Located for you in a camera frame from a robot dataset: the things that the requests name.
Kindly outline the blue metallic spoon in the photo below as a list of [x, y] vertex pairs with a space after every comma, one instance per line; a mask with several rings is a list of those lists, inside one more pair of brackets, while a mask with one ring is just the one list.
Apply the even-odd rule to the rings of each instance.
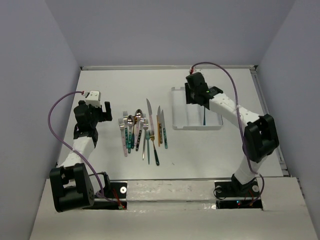
[[203, 126], [206, 125], [206, 108], [203, 107]]

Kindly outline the orange handled knife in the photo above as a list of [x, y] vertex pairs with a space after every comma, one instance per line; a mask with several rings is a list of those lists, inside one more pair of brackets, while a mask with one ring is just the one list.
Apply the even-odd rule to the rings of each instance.
[[160, 105], [158, 106], [157, 109], [157, 115], [156, 115], [156, 119], [157, 119], [157, 133], [158, 133], [158, 146], [161, 146], [162, 143], [162, 133], [161, 133], [161, 123], [160, 123], [160, 114], [161, 114], [161, 107]]

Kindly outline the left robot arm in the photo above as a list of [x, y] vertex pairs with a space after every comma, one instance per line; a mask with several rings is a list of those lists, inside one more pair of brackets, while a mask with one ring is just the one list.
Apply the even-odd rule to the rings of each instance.
[[89, 163], [98, 142], [97, 124], [113, 119], [110, 102], [104, 105], [105, 112], [101, 106], [94, 107], [80, 100], [73, 110], [76, 119], [73, 145], [68, 146], [70, 152], [65, 161], [49, 173], [54, 207], [59, 213], [92, 207], [95, 197], [110, 194], [109, 178], [101, 180]]

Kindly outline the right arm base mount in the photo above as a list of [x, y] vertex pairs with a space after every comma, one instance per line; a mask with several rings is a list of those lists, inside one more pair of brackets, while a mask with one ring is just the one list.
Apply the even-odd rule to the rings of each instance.
[[256, 179], [242, 190], [235, 190], [231, 181], [216, 181], [213, 195], [216, 208], [224, 209], [263, 209], [260, 188]]

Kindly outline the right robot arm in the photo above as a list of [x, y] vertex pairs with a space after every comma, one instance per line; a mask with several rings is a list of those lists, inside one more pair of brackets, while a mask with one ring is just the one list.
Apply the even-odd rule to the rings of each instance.
[[242, 141], [243, 160], [231, 176], [227, 190], [232, 197], [246, 193], [263, 162], [279, 146], [275, 120], [270, 114], [259, 115], [239, 104], [238, 94], [231, 100], [220, 88], [209, 87], [200, 72], [186, 77], [187, 104], [197, 104], [215, 112], [238, 127]]

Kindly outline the gold fork green handle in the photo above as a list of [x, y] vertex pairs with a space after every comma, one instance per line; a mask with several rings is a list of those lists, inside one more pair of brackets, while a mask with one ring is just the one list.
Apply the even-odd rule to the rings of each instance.
[[155, 133], [153, 130], [150, 130], [149, 131], [149, 134], [150, 134], [150, 140], [152, 141], [152, 145], [153, 145], [153, 152], [154, 152], [154, 157], [155, 157], [155, 164], [157, 166], [160, 165], [160, 162], [159, 162], [159, 157], [158, 157], [158, 153], [157, 153], [157, 150], [156, 150], [156, 146], [155, 146]]

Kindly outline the pink handled fork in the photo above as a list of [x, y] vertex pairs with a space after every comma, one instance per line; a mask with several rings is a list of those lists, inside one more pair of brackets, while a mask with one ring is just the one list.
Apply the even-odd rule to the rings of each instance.
[[127, 146], [126, 146], [126, 138], [125, 138], [125, 124], [122, 118], [118, 119], [119, 129], [121, 132], [121, 141], [122, 141], [122, 149], [125, 157], [128, 156]]

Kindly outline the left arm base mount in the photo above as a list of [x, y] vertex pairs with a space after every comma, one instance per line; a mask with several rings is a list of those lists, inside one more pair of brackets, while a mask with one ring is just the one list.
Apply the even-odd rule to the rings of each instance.
[[128, 183], [126, 181], [111, 181], [110, 190], [104, 190], [104, 198], [94, 196], [92, 206], [84, 210], [126, 210]]

